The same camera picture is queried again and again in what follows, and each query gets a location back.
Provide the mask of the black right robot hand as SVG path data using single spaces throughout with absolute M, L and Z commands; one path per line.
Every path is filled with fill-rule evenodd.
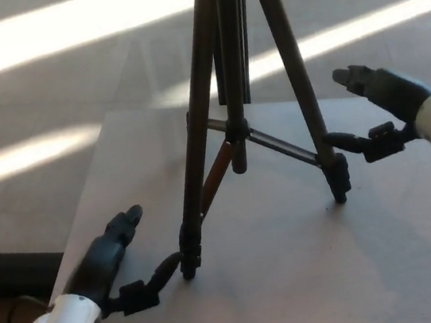
M 398 130 L 391 122 L 369 130 L 367 138 L 347 133 L 327 133 L 323 140 L 330 146 L 363 154 L 369 162 L 389 157 L 405 149 L 405 144 L 419 137 L 416 118 L 422 104 L 431 96 L 431 87 L 408 76 L 385 68 L 371 69 L 363 65 L 349 65 L 332 72 L 333 81 L 347 91 L 366 98 L 404 123 Z

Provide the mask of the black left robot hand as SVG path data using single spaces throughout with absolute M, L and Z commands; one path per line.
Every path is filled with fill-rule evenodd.
M 136 204 L 126 212 L 115 215 L 107 223 L 103 234 L 93 239 L 64 288 L 66 294 L 76 294 L 93 301 L 101 309 L 102 318 L 120 312 L 129 316 L 159 305 L 160 291 L 181 262 L 182 253 L 175 252 L 159 264 L 147 283 L 142 280 L 131 282 L 119 288 L 118 297 L 109 297 L 142 213 L 142 206 Z

